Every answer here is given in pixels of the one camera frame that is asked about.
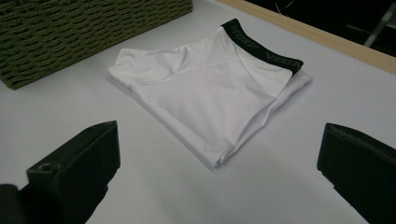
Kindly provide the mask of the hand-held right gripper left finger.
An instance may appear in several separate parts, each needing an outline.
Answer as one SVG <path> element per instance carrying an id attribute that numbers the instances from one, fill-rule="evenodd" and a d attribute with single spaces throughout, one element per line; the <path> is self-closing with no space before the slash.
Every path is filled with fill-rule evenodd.
<path id="1" fill-rule="evenodd" d="M 120 168 L 118 123 L 93 125 L 27 170 L 35 224 L 85 224 Z"/>

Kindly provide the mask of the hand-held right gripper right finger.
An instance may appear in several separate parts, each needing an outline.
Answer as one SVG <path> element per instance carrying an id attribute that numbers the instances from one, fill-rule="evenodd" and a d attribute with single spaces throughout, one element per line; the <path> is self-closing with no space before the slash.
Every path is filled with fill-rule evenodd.
<path id="1" fill-rule="evenodd" d="M 369 224 L 396 224 L 396 149 L 328 123 L 317 169 Z"/>

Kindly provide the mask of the green woven basket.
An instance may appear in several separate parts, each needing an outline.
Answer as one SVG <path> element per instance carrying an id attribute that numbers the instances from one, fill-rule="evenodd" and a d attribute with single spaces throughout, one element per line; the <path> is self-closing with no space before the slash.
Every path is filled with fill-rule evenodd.
<path id="1" fill-rule="evenodd" d="M 192 10 L 192 0 L 0 0 L 0 81 L 16 90 Z"/>

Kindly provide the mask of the white underwear with black waistband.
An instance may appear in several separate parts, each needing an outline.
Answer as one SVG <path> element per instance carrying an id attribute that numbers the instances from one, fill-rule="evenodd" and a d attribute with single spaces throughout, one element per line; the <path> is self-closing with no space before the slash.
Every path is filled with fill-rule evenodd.
<path id="1" fill-rule="evenodd" d="M 108 72 L 203 164 L 217 168 L 312 78 L 239 20 L 175 49 L 123 49 Z"/>

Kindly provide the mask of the white table cover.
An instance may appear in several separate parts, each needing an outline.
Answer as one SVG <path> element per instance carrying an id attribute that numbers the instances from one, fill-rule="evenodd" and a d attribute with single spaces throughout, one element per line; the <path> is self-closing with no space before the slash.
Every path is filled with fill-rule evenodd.
<path id="1" fill-rule="evenodd" d="M 220 168 L 198 161 L 108 75 L 120 47 L 18 90 L 0 83 L 0 184 L 93 124 L 119 125 L 121 167 L 88 224 L 365 224 L 317 168 L 324 126 L 345 125 L 396 148 L 396 75 L 218 0 L 125 42 L 171 49 L 238 19 L 312 78 Z"/>

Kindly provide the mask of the grey metal stand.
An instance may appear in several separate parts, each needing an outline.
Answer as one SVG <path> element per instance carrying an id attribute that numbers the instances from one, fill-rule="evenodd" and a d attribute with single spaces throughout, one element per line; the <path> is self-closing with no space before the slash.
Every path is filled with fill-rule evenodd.
<path id="1" fill-rule="evenodd" d="M 396 29 L 396 0 L 391 3 L 374 30 L 370 33 L 364 42 L 364 46 L 370 48 L 386 27 Z"/>

